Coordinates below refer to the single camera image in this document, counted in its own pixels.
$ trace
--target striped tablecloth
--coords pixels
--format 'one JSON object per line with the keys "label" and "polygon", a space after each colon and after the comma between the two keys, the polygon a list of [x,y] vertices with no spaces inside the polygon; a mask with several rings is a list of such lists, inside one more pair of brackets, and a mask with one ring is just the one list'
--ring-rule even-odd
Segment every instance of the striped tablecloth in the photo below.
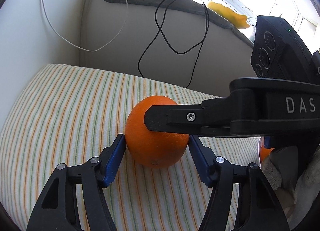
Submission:
{"label": "striped tablecloth", "polygon": [[[0,135],[0,201],[22,229],[57,164],[81,164],[98,156],[124,132],[140,100],[167,96],[199,104],[211,95],[136,76],[63,64],[45,66],[21,93]],[[232,163],[257,162],[257,138],[201,138]],[[199,228],[211,190],[199,179],[187,148],[175,165],[153,170],[136,164],[128,150],[115,181],[104,190],[118,230]],[[81,186],[77,187],[82,228],[89,230]],[[236,217],[235,186],[226,230]]]}

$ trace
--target mattress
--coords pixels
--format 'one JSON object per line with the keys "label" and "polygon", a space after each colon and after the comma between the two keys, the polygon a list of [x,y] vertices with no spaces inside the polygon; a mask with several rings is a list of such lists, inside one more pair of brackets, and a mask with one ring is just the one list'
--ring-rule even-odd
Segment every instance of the mattress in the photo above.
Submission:
{"label": "mattress", "polygon": [[[175,85],[98,69],[48,64],[23,90],[0,135],[0,201],[21,230],[53,169],[98,156],[124,133],[126,119],[142,99],[163,95],[178,104],[199,104],[214,96]],[[201,138],[232,163],[258,162],[258,138]],[[202,183],[188,148],[167,169],[134,162],[126,150],[115,181],[104,189],[118,230],[183,230],[200,226],[211,189]],[[77,203],[89,230],[81,185]],[[226,230],[236,218],[234,186]]]}

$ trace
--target silver screw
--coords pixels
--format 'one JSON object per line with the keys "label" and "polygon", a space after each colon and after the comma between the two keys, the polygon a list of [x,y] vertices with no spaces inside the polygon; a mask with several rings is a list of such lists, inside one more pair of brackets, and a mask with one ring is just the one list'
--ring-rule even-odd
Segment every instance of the silver screw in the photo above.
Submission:
{"label": "silver screw", "polygon": [[98,158],[98,157],[92,157],[92,158],[90,159],[90,162],[91,162],[91,163],[97,163],[97,162],[99,162],[99,158]]}
{"label": "silver screw", "polygon": [[187,120],[188,120],[189,122],[193,122],[195,119],[196,119],[195,113],[188,113],[188,114],[187,114]]}
{"label": "silver screw", "polygon": [[222,157],[217,157],[217,158],[216,158],[216,162],[218,162],[218,163],[223,163],[223,162],[224,162],[224,158],[222,158]]}
{"label": "silver screw", "polygon": [[256,163],[254,163],[254,162],[251,162],[250,163],[250,168],[255,170],[255,169],[258,168],[258,165]]}
{"label": "silver screw", "polygon": [[62,170],[62,169],[64,169],[65,168],[65,164],[64,163],[60,163],[60,164],[58,164],[58,166],[57,166],[57,169],[58,170]]}

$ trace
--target striped bed sheet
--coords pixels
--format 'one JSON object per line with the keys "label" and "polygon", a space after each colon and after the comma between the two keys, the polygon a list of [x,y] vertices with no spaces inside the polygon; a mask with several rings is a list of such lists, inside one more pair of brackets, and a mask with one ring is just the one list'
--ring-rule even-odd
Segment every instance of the striped bed sheet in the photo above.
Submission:
{"label": "striped bed sheet", "polygon": [[[13,105],[0,135],[0,201],[21,230],[57,164],[82,164],[124,133],[126,119],[142,99],[163,95],[178,104],[199,104],[214,96],[137,76],[48,64]],[[257,162],[258,138],[201,138],[232,163]],[[77,203],[89,230],[81,186]],[[104,189],[118,230],[194,231],[200,226],[211,189],[202,183],[190,152],[167,169],[136,164],[128,150],[115,181]],[[226,230],[236,218],[234,186]]]}

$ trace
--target camera lens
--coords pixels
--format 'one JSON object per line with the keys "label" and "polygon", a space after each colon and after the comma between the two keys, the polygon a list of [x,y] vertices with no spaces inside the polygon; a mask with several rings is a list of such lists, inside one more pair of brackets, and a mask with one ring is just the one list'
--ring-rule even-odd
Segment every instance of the camera lens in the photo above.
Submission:
{"label": "camera lens", "polygon": [[264,48],[259,49],[259,58],[260,58],[262,65],[265,68],[268,68],[270,66],[269,55]]}
{"label": "camera lens", "polygon": [[276,47],[275,39],[273,38],[271,32],[265,32],[264,33],[264,41],[266,42],[267,47],[270,50],[274,50]]}
{"label": "camera lens", "polygon": [[262,69],[259,64],[256,65],[256,72],[257,72],[257,76],[259,78],[261,78],[262,77]]}

